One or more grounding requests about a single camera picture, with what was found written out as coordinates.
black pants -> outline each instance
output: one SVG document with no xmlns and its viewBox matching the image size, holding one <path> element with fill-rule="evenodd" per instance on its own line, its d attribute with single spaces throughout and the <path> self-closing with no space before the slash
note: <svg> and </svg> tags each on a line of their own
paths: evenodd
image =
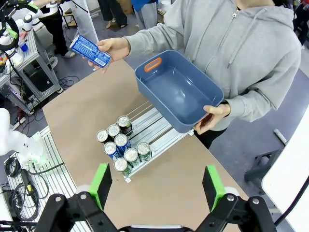
<svg viewBox="0 0 309 232">
<path fill-rule="evenodd" d="M 46 11 L 44 8 L 46 7 L 41 8 L 43 13 L 49 12 L 49 9 Z M 68 52 L 68 48 L 63 35 L 62 17 L 60 11 L 58 11 L 57 14 L 40 18 L 39 20 L 46 26 L 48 32 L 53 35 L 53 43 L 56 46 L 55 53 L 64 56 Z"/>
<path fill-rule="evenodd" d="M 209 149 L 212 142 L 219 137 L 220 135 L 222 135 L 224 132 L 226 131 L 226 129 L 224 130 L 220 130 L 220 131 L 213 131 L 213 130 L 208 130 L 205 133 L 202 134 L 198 134 L 196 132 L 196 130 L 194 131 L 194 135 L 202 142 L 202 144 Z"/>
<path fill-rule="evenodd" d="M 119 2 L 116 0 L 98 0 L 98 4 L 105 21 L 111 21 L 112 15 L 114 15 L 118 25 L 126 25 L 126 15 L 122 11 Z"/>
<path fill-rule="evenodd" d="M 303 45 L 305 43 L 308 31 L 309 31 L 309 28 L 308 28 L 308 25 L 307 25 L 307 22 L 309 20 L 309 11 L 304 10 L 303 7 L 304 7 L 304 5 L 301 4 L 296 9 L 295 13 L 296 13 L 297 18 L 294 19 L 294 21 L 293 21 L 294 31 L 297 31 L 298 27 L 303 22 L 303 24 L 301 26 L 301 32 L 298 36 L 298 39 L 299 39 L 301 45 Z"/>
</svg>

white panel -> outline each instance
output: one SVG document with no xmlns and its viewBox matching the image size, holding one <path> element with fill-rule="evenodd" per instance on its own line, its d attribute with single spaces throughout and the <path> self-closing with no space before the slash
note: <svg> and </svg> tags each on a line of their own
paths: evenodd
<svg viewBox="0 0 309 232">
<path fill-rule="evenodd" d="M 80 7 L 76 6 L 72 1 L 69 2 L 71 5 L 72 12 L 74 14 L 75 20 L 78 25 L 78 31 L 80 35 L 83 35 L 90 41 L 97 43 L 98 36 L 93 26 L 92 19 L 89 13 L 89 9 L 86 3 L 86 0 L 74 0 L 78 5 L 83 7 L 88 12 L 85 12 Z"/>
<path fill-rule="evenodd" d="M 86 2 L 87 2 L 87 5 L 88 5 L 88 9 L 90 11 L 93 11 L 94 9 L 99 8 L 97 0 L 86 0 Z"/>
</svg>

blue shirt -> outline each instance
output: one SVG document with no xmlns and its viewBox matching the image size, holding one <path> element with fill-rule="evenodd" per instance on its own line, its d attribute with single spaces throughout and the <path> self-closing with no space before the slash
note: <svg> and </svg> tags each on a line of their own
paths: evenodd
<svg viewBox="0 0 309 232">
<path fill-rule="evenodd" d="M 149 3 L 150 0 L 131 0 L 131 3 L 135 11 L 139 11 L 145 4 Z"/>
</svg>

blue plastic bin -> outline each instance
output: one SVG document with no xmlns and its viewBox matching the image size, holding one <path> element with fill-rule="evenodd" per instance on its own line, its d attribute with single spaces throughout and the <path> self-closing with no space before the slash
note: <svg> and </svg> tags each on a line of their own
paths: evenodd
<svg viewBox="0 0 309 232">
<path fill-rule="evenodd" d="M 179 52 L 168 50 L 135 70 L 139 91 L 179 133 L 206 116 L 204 105 L 217 106 L 222 90 Z"/>
</svg>

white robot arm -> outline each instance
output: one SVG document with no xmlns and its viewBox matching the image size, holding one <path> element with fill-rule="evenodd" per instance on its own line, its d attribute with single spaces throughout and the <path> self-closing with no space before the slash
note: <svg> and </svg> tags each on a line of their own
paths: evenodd
<svg viewBox="0 0 309 232">
<path fill-rule="evenodd" d="M 51 1 L 46 5 L 46 8 L 49 8 L 49 12 L 43 14 L 43 12 L 39 9 L 37 13 L 30 11 L 24 19 L 19 19 L 16 21 L 18 29 L 21 31 L 30 31 L 32 29 L 33 20 L 36 18 L 44 18 L 51 15 L 54 15 L 58 12 L 58 3 L 56 1 Z"/>
<path fill-rule="evenodd" d="M 6 109 L 0 108 L 0 156 L 10 151 L 19 153 L 18 160 L 22 166 L 28 161 L 42 164 L 43 145 L 18 131 L 10 130 L 10 114 Z"/>
</svg>

